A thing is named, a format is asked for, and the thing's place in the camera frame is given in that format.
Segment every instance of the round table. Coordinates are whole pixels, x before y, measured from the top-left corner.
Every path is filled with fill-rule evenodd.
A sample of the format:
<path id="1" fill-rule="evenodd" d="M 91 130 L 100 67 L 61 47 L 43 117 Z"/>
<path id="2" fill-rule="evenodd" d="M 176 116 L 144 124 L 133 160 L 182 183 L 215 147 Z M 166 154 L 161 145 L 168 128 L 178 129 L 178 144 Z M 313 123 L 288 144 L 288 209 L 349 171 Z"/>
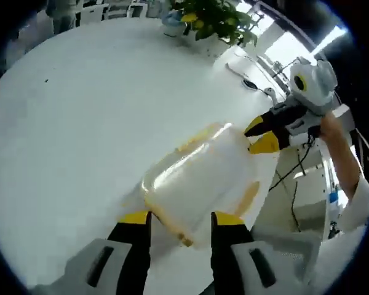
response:
<path id="1" fill-rule="evenodd" d="M 166 153 L 212 122 L 245 128 L 272 106 L 224 63 L 164 36 L 159 20 L 126 18 L 55 36 L 3 75 L 0 250 L 22 282 L 52 282 L 69 257 L 106 238 L 123 196 Z M 257 161 L 265 197 L 277 156 Z M 199 294 L 212 279 L 209 258 L 200 266 L 188 251 L 174 255 L 176 269 L 160 267 L 145 294 Z"/>

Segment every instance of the window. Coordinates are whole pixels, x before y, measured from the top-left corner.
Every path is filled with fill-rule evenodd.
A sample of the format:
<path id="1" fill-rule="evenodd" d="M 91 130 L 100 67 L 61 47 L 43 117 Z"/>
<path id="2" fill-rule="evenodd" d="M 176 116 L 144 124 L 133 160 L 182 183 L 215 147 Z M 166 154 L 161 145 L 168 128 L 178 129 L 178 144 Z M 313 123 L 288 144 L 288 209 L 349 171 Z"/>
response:
<path id="1" fill-rule="evenodd" d="M 316 55 L 321 50 L 323 50 L 329 43 L 331 43 L 336 38 L 346 34 L 346 28 L 340 28 L 335 26 L 332 31 L 324 38 L 323 41 L 312 51 L 312 55 Z"/>
<path id="2" fill-rule="evenodd" d="M 249 13 L 251 8 L 252 6 L 250 4 L 247 4 L 246 2 L 239 3 L 236 6 L 236 10 L 244 12 L 246 14 Z M 255 26 L 254 28 L 252 28 L 252 32 L 255 33 L 257 37 L 260 37 L 266 31 L 266 29 L 268 29 L 274 22 L 274 20 L 271 17 L 262 13 L 261 11 L 250 12 L 249 14 L 252 16 L 252 19 L 254 21 L 257 22 L 259 20 L 258 27 Z"/>
<path id="3" fill-rule="evenodd" d="M 278 61 L 281 63 L 283 67 L 287 66 L 297 57 L 304 57 L 313 65 L 317 63 L 308 49 L 306 49 L 306 47 L 290 32 L 285 32 L 282 37 L 276 40 L 275 43 L 265 51 L 265 54 L 273 62 Z M 290 67 L 285 68 L 283 73 L 289 77 Z"/>

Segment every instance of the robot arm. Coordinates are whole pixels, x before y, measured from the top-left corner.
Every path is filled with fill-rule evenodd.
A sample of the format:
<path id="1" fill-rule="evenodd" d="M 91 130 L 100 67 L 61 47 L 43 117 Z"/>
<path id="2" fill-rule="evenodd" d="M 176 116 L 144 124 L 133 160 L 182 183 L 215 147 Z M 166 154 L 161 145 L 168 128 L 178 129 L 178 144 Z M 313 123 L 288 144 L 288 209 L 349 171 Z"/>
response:
<path id="1" fill-rule="evenodd" d="M 150 267 L 151 212 L 126 215 L 108 239 L 96 239 L 72 257 L 65 274 L 35 295 L 143 294 Z"/>
<path id="2" fill-rule="evenodd" d="M 311 233 L 257 227 L 249 232 L 237 216 L 213 212 L 215 294 L 309 294 L 319 247 L 319 238 Z"/>
<path id="3" fill-rule="evenodd" d="M 252 154 L 277 152 L 290 146 L 294 137 L 316 130 L 322 117 L 333 108 L 338 83 L 329 62 L 318 61 L 317 66 L 294 64 L 290 70 L 292 94 L 254 119 L 245 130 L 247 137 L 264 134 L 249 147 Z"/>

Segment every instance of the wall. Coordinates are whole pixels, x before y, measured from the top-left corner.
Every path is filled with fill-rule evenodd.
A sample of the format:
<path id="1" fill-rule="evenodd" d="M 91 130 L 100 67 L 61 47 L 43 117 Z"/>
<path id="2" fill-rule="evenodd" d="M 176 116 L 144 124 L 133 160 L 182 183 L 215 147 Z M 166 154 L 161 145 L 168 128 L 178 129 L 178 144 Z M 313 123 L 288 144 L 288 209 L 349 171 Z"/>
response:
<path id="1" fill-rule="evenodd" d="M 284 30 L 276 23 L 273 23 L 266 31 L 258 38 L 256 53 L 264 54 L 265 51 L 273 45 L 284 34 Z"/>
<path id="2" fill-rule="evenodd" d="M 273 23 L 260 37 L 258 37 L 257 46 L 254 47 L 252 44 L 247 44 L 245 51 L 254 59 L 257 58 L 257 55 L 263 56 L 265 51 L 282 37 L 284 33 L 285 31 L 281 27 Z"/>

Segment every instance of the potted plant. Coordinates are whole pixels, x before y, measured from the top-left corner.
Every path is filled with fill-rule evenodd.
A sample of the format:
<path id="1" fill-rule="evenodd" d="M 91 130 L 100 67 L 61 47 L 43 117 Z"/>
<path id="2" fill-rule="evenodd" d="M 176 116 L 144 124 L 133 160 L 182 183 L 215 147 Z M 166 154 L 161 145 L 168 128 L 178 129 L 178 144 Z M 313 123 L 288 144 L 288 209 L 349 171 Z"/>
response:
<path id="1" fill-rule="evenodd" d="M 257 22 L 251 16 L 236 10 L 225 0 L 182 0 L 171 1 L 172 9 L 181 15 L 181 22 L 186 24 L 183 34 L 195 32 L 195 40 L 216 35 L 229 45 L 257 43 L 257 36 L 251 27 Z"/>

